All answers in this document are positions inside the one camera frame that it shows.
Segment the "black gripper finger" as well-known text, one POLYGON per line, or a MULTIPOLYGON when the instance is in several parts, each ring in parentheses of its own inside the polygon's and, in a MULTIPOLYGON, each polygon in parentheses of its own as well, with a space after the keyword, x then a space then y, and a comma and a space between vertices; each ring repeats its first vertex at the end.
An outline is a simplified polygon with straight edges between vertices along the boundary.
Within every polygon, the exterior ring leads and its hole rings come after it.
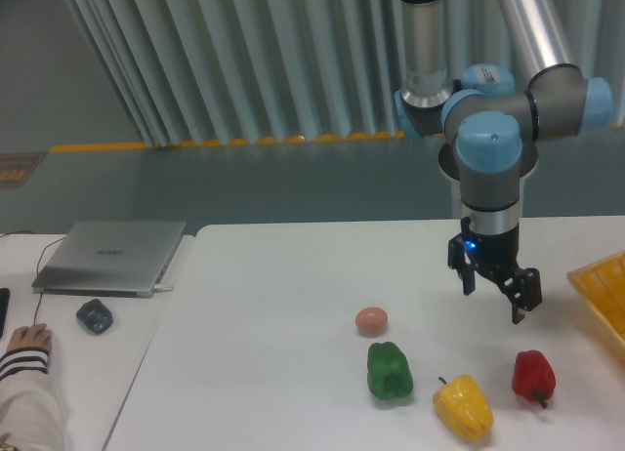
POLYGON ((540 272, 534 267, 518 265, 493 265, 480 271, 480 275, 494 283, 512 305, 512 323, 519 324, 525 313, 542 303, 540 272))
POLYGON ((463 294, 470 295, 476 289, 475 268, 472 264, 463 262, 456 268, 459 278, 462 281, 463 294))

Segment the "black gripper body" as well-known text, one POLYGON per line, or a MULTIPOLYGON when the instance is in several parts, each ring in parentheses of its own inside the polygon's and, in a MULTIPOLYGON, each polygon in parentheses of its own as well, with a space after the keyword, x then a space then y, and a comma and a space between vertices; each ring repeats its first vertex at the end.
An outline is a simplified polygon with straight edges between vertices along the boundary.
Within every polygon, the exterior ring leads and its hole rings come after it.
POLYGON ((448 266, 461 270, 472 265, 479 273, 513 275, 519 267, 519 225, 503 233, 483 234, 472 231, 471 222, 470 217, 463 217, 461 232, 448 242, 448 266))

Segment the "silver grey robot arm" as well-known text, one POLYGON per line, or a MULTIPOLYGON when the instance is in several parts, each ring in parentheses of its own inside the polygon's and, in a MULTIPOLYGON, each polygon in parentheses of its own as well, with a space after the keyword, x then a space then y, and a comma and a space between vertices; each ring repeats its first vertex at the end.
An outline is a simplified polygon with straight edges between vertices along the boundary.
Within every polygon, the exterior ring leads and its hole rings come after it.
POLYGON ((460 232, 448 243, 448 266, 465 294, 477 277, 491 281, 519 323, 542 301, 540 274, 518 264, 521 180, 535 166, 535 143, 606 127, 614 113, 608 83, 575 64, 551 0, 497 0, 528 78, 475 64, 460 78, 447 70, 446 0, 399 0, 406 73, 396 92, 404 133, 443 134, 441 169, 459 186, 460 232))

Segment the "striped cream sleeve forearm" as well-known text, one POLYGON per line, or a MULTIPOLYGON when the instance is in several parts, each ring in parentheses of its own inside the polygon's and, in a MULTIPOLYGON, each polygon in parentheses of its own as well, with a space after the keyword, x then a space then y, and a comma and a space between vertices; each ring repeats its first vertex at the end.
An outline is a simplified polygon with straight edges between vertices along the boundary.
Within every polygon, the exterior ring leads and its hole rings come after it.
POLYGON ((17 348, 1 357, 3 450, 64 450, 63 411, 48 360, 42 348, 17 348))

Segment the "person's hand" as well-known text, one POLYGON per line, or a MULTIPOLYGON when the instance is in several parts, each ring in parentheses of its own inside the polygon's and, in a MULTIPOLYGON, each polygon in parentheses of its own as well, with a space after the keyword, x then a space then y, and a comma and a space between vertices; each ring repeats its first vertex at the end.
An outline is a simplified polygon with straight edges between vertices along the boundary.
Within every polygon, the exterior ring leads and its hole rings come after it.
POLYGON ((19 349, 39 349, 49 352, 52 346, 52 331, 45 323, 22 326, 12 334, 7 352, 19 349))

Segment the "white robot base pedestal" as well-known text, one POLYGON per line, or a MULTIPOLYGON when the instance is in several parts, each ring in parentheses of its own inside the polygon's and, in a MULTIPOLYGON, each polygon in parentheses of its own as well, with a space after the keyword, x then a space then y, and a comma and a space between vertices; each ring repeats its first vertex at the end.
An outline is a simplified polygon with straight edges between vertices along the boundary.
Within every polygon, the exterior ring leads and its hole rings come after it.
MULTIPOLYGON (((441 174, 450 183, 450 201, 453 219, 462 217, 462 200, 460 183, 458 181, 458 167, 453 156, 451 146, 445 143, 438 152, 438 166, 441 174)), ((538 149, 535 143, 524 143, 521 153, 520 179, 520 212, 523 214, 524 185, 534 173, 538 163, 538 149)))

